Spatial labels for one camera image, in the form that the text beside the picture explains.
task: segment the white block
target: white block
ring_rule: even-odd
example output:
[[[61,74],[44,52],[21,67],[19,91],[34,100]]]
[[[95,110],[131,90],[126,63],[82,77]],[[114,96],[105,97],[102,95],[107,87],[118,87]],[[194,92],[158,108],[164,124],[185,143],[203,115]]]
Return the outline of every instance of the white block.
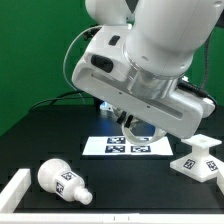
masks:
[[[13,213],[31,184],[29,169],[20,169],[0,194],[0,213]]]
[[[209,154],[209,148],[222,142],[204,135],[196,135],[182,142],[193,147],[192,153],[173,161],[170,167],[201,183],[217,177],[222,162]]]

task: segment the white cable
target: white cable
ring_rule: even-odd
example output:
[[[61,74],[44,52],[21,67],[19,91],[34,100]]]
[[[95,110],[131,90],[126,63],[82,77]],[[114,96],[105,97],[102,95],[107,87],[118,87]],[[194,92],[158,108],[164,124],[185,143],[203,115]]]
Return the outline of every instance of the white cable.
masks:
[[[64,75],[64,78],[65,78],[65,81],[68,83],[68,85],[70,87],[72,87],[72,89],[76,90],[77,89],[75,88],[75,86],[68,80],[67,78],[67,74],[66,74],[66,63],[67,63],[67,60],[68,60],[68,56],[71,52],[71,49],[73,48],[73,46],[76,44],[76,42],[79,40],[79,38],[86,32],[90,31],[90,30],[95,30],[95,29],[98,29],[98,28],[102,28],[103,26],[95,26],[95,27],[91,27],[89,29],[86,29],[84,30],[82,33],[80,33],[73,41],[72,43],[70,44],[67,52],[66,52],[66,55],[65,55],[65,58],[64,58],[64,62],[63,62],[63,75]]]

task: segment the black cable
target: black cable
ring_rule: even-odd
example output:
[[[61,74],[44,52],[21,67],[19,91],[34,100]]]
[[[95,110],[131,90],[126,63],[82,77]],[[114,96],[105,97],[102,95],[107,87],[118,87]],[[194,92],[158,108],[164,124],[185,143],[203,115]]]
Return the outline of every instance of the black cable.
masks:
[[[193,84],[191,84],[189,82],[186,82],[186,81],[184,81],[182,79],[179,80],[179,83],[178,83],[177,87],[179,89],[183,90],[183,91],[187,91],[187,92],[193,93],[193,94],[195,94],[198,97],[210,99],[214,103],[214,105],[215,105],[214,112],[217,110],[217,108],[218,108],[217,101],[212,96],[210,96],[208,94],[208,92],[206,92],[205,90],[203,90],[203,89],[201,89],[201,88],[199,88],[199,87],[197,87],[197,86],[195,86],[195,85],[193,85]]]
[[[93,97],[70,97],[70,98],[52,98],[52,99],[47,99],[47,100],[43,100],[43,101],[40,101],[36,104],[34,104],[30,109],[29,109],[29,112],[32,112],[36,107],[38,107],[39,105],[41,104],[44,104],[44,103],[48,103],[48,102],[52,102],[52,101],[62,101],[62,100],[82,100],[82,99],[93,99]]]
[[[50,103],[50,105],[54,105],[58,100],[58,98],[64,98],[64,97],[66,97],[66,96],[71,96],[71,95],[76,95],[76,94],[80,94],[80,93],[83,93],[83,91],[71,91],[71,92],[67,92],[67,93],[63,93],[63,94],[61,94],[61,95],[59,95],[59,96],[57,96],[56,98],[55,98],[55,100],[53,100],[51,103]]]
[[[201,87],[200,87],[201,89],[205,88],[209,79],[209,71],[210,71],[209,54],[210,54],[211,37],[212,37],[212,33],[209,35],[208,39],[205,42],[205,73],[204,73],[204,79],[201,83]]]

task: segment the black marker sticker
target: black marker sticker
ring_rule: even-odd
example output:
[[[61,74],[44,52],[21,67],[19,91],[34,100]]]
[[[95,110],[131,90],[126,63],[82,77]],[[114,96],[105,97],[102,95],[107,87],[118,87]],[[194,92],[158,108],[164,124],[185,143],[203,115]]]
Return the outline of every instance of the black marker sticker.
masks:
[[[185,164],[184,167],[191,170],[193,168],[193,166],[196,164],[195,161],[189,159]]]
[[[72,172],[67,172],[61,175],[65,180],[69,181],[73,178],[75,178],[76,176],[72,173]]]
[[[151,152],[150,146],[131,146],[132,153],[147,153]]]
[[[124,153],[125,146],[123,145],[111,145],[106,147],[105,153]]]
[[[114,137],[114,138],[108,138],[107,144],[125,144],[126,139],[124,137]]]
[[[63,196],[63,191],[64,191],[64,186],[59,184],[58,182],[56,183],[56,192]]]
[[[207,162],[207,165],[211,171],[218,170],[218,167],[216,166],[216,164],[213,161]]]

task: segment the white plastic part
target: white plastic part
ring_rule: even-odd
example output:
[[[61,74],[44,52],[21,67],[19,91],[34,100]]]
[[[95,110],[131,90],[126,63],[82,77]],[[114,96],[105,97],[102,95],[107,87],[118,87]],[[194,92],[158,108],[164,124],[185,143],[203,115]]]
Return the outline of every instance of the white plastic part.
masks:
[[[125,0],[86,0],[86,9],[102,25],[126,24],[133,17]]]
[[[126,128],[125,123],[126,123],[126,120],[123,121],[121,124],[122,133],[124,137],[133,145],[137,145],[137,146],[149,145],[153,142],[156,142],[162,139],[167,134],[167,132],[156,127],[154,135],[148,141],[144,141],[139,139],[137,136],[135,136],[129,128]]]
[[[209,148],[222,142],[204,135],[195,135],[182,142],[193,147],[192,153],[171,162],[170,167],[201,183],[217,177],[222,162],[209,154]]]
[[[38,171],[38,181],[45,191],[56,193],[68,202],[76,200],[87,205],[92,201],[92,194],[85,188],[84,180],[61,159],[46,161]]]
[[[147,214],[10,214],[1,224],[223,224],[223,215]]]
[[[217,174],[217,185],[224,194],[224,163],[219,164],[219,171]]]
[[[0,213],[13,213],[30,184],[30,170],[18,170],[0,194]]]
[[[206,41],[223,8],[223,0],[140,0],[127,52],[155,75],[179,77],[190,67],[195,50]]]

